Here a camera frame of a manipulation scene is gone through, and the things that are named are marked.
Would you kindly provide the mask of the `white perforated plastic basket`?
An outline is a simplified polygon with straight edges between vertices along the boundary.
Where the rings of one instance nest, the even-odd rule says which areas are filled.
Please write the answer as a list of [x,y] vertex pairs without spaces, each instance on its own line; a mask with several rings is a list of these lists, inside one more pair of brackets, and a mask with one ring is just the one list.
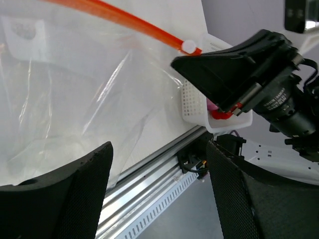
[[[231,47],[230,44],[209,33],[202,34],[197,45],[205,53]],[[212,118],[207,110],[206,97],[188,80],[185,80],[181,88],[181,108],[182,118],[186,122],[203,126],[212,134],[249,127],[253,122],[252,111],[226,120]]]

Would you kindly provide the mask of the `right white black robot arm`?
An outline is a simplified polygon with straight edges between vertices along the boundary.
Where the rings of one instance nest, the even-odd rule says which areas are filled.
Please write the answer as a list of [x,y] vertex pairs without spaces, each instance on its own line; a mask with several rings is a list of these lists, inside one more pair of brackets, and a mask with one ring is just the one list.
[[201,53],[178,56],[171,67],[184,79],[182,117],[226,139],[258,114],[285,148],[248,141],[248,162],[297,181],[319,182],[319,67],[304,54],[318,33],[262,29],[237,46],[204,35]]

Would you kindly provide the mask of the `purple onion toy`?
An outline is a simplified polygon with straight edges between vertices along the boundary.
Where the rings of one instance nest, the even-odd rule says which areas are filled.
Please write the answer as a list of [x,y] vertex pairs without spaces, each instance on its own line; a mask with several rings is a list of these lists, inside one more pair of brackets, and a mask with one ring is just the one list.
[[210,101],[208,98],[206,99],[206,104],[207,104],[207,110],[208,111],[216,111],[219,109],[217,105],[215,105],[212,101]]

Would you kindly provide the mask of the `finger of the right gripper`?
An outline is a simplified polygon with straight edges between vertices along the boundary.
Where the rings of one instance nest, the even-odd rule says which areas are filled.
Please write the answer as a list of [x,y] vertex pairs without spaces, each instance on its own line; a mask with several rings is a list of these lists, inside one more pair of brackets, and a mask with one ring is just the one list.
[[237,109],[246,113],[292,58],[292,42],[283,34],[263,29],[225,50],[175,57],[171,66],[221,111],[241,104]]

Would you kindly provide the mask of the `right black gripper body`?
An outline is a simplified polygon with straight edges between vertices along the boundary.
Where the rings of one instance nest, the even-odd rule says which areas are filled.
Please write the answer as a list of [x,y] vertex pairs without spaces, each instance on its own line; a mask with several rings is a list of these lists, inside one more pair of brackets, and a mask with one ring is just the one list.
[[[303,88],[301,77],[294,74],[299,65],[314,69]],[[286,64],[286,69],[262,89],[262,99],[253,111],[270,123],[271,132],[286,136],[299,155],[311,162],[319,160],[319,68],[315,61],[296,53]]]

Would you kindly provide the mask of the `red bell pepper toy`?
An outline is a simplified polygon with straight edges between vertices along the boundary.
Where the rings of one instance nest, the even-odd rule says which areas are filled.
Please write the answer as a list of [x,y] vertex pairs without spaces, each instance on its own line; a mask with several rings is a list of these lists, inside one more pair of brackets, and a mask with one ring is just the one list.
[[227,112],[223,112],[221,111],[219,108],[216,108],[214,110],[209,111],[210,115],[212,116],[212,118],[216,119],[216,120],[227,120],[229,118],[231,118],[233,116],[233,112],[237,109],[237,108],[241,108],[241,104],[236,104],[235,106],[233,106],[231,108],[231,110],[227,111]]

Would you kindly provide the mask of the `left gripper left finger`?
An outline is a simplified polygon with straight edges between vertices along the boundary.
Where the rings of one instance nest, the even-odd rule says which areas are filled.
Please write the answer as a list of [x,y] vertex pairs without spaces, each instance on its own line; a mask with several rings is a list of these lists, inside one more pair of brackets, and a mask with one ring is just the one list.
[[93,239],[106,194],[113,147],[16,186],[0,188],[2,239]]

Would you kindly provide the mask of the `clear orange zip top bag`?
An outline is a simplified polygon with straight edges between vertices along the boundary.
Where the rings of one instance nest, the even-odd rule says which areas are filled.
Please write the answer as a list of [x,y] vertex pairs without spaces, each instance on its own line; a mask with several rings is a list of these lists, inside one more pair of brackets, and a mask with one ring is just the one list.
[[108,187],[192,129],[177,52],[42,0],[0,3],[0,183],[18,185],[111,142]]

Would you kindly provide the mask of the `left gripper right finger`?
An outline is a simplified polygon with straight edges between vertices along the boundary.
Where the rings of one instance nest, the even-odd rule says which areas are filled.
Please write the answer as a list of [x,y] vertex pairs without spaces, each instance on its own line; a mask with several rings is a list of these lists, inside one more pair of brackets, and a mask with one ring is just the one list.
[[317,239],[319,187],[279,176],[209,141],[206,156],[225,239]]

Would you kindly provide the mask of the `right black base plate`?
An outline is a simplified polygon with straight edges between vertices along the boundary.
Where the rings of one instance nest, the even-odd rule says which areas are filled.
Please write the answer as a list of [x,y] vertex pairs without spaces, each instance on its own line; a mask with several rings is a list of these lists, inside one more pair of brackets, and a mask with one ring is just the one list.
[[206,132],[177,153],[178,164],[183,174],[196,173],[198,179],[203,179],[207,175],[206,147],[210,141],[216,143],[217,148],[227,156],[244,158],[241,152],[247,140],[242,138],[237,131],[232,130],[230,133],[219,136]]

